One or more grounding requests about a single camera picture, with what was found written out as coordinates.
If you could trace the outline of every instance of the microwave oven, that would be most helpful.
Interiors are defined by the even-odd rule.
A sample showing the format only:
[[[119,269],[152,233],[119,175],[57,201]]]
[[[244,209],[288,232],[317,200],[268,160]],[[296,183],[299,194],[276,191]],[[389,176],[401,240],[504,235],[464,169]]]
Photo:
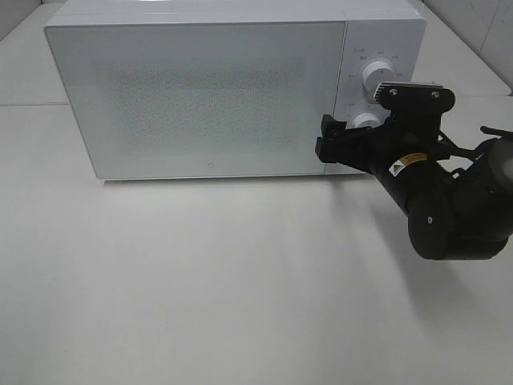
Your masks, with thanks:
[[[45,27],[99,179],[350,173],[315,154],[324,114],[388,112],[425,20],[407,0],[67,0]]]

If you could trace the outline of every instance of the white table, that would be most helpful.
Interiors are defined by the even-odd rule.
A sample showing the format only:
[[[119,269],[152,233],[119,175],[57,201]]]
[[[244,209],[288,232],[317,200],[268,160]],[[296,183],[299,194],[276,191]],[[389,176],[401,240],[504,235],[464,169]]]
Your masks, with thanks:
[[[370,176],[103,184],[69,106],[0,122],[2,385],[511,383],[511,245],[424,261]]]

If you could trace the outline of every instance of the black robotic arm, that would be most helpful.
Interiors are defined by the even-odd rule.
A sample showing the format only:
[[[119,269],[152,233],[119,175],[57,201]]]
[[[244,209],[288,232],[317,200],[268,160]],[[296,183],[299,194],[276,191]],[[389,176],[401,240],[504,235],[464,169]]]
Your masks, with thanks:
[[[434,84],[382,83],[374,96],[390,116],[376,128],[346,129],[325,115],[315,148],[326,163],[375,175],[408,216],[410,240],[424,258],[489,259],[513,233],[513,132],[476,149],[459,148],[440,131],[452,91]],[[438,161],[472,161],[452,172]]]

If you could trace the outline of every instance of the yellow warning sticker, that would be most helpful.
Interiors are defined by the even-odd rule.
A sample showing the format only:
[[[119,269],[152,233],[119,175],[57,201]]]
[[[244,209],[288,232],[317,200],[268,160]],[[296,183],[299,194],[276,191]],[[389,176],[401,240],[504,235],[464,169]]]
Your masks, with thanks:
[[[399,173],[408,167],[410,164],[420,162],[422,160],[427,160],[427,154],[423,152],[415,152],[413,154],[404,155],[402,158],[396,160],[388,169],[390,174],[393,176],[399,175]]]

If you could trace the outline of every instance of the white wall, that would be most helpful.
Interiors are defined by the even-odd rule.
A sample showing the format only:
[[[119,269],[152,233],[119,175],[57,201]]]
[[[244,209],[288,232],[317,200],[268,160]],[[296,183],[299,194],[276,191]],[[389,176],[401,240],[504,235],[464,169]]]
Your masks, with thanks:
[[[11,32],[41,0],[0,0],[0,40]]]
[[[424,0],[513,87],[513,0]]]

